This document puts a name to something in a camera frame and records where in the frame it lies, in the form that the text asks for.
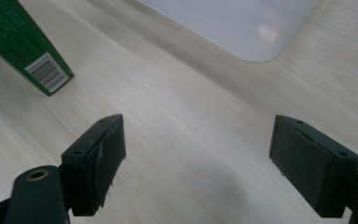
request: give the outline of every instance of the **barcode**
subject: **barcode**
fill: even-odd
[[[25,70],[50,93],[69,79],[48,52],[28,65]]]

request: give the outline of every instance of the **wooden table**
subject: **wooden table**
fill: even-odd
[[[238,59],[133,0],[22,0],[76,74],[46,97],[0,60],[0,201],[14,178],[121,113],[128,157],[105,207],[72,223],[321,219],[269,159],[274,116],[358,153],[358,1],[325,0],[284,52]]]

